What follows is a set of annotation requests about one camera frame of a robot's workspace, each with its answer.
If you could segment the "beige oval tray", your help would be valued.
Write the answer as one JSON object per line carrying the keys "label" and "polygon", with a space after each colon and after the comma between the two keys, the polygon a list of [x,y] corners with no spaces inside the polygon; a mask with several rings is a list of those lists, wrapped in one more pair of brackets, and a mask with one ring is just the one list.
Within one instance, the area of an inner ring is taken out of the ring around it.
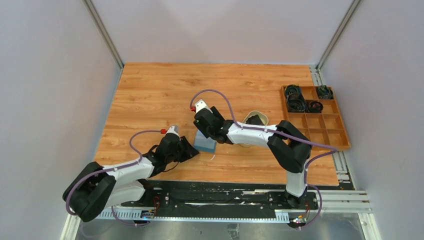
{"label": "beige oval tray", "polygon": [[[258,125],[260,127],[265,127],[268,123],[268,117],[257,110],[249,112],[244,120],[239,122],[242,127],[245,127],[246,125]],[[238,144],[242,147],[250,148],[253,146],[259,146],[268,148],[263,134],[259,131],[243,128],[241,132],[243,133],[243,139],[240,140]]]}

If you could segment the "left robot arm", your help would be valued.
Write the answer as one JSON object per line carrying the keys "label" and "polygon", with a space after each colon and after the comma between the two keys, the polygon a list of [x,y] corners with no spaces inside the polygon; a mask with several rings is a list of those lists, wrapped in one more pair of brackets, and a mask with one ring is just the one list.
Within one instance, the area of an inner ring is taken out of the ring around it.
{"label": "left robot arm", "polygon": [[114,165],[100,165],[96,161],[87,164],[62,195],[66,211],[85,223],[104,209],[127,202],[152,207],[156,212],[163,200],[148,179],[167,172],[168,164],[183,163],[200,153],[185,136],[171,129],[161,129],[159,133],[163,138],[147,153],[141,153],[133,145],[133,139],[141,132],[130,138],[129,146],[139,155],[134,160]]}

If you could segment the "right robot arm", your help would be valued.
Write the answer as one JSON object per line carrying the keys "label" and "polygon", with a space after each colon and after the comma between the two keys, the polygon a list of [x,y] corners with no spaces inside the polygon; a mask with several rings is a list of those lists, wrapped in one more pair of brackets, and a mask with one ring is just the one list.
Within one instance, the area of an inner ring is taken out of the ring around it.
{"label": "right robot arm", "polygon": [[285,201],[292,209],[298,209],[306,201],[308,189],[305,165],[312,147],[308,138],[293,124],[282,120],[276,125],[254,125],[225,120],[213,106],[193,106],[194,125],[206,137],[219,144],[245,144],[270,149],[278,164],[287,172]]}

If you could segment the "blue card holder wallet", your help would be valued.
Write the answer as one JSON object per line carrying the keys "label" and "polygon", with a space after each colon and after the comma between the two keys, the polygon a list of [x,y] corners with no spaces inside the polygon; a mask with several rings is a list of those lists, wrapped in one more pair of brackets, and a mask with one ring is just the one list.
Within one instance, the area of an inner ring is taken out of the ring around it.
{"label": "blue card holder wallet", "polygon": [[210,137],[205,137],[200,130],[196,131],[193,147],[206,153],[215,153],[217,142]]}

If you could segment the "aluminium frame rail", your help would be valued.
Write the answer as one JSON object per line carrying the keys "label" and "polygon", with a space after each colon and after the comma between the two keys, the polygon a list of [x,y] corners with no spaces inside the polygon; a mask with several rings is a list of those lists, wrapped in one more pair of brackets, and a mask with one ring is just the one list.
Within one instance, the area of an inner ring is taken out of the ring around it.
{"label": "aluminium frame rail", "polygon": [[282,185],[154,181],[139,201],[90,222],[68,216],[63,240],[380,240],[368,195],[351,184],[309,190],[291,209]]}

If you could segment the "wooden compartment organizer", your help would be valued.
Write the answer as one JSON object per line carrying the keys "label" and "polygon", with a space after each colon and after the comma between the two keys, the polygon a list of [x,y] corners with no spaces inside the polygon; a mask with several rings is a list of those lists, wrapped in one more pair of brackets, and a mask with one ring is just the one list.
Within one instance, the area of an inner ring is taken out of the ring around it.
{"label": "wooden compartment organizer", "polygon": [[331,87],[283,85],[280,94],[284,119],[309,141],[333,146],[338,151],[351,147]]}

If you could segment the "black card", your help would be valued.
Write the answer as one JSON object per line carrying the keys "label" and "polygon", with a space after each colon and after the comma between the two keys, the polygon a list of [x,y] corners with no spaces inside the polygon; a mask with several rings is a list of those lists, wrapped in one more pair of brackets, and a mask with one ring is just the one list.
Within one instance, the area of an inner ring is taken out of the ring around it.
{"label": "black card", "polygon": [[263,120],[260,118],[258,114],[250,116],[245,123],[248,125],[258,125],[258,126],[265,125],[265,123],[263,122]]}

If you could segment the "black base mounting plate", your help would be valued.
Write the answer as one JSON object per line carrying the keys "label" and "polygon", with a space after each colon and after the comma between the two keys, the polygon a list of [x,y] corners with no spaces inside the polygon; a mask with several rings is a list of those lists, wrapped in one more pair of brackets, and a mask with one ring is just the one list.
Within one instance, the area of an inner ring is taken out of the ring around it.
{"label": "black base mounting plate", "polygon": [[[319,208],[318,197],[312,191],[300,204],[288,203],[284,184],[171,180],[148,183],[163,200],[156,212],[158,217],[268,219],[276,216],[276,210],[311,216]],[[122,206],[153,208],[140,202],[126,202]]]}

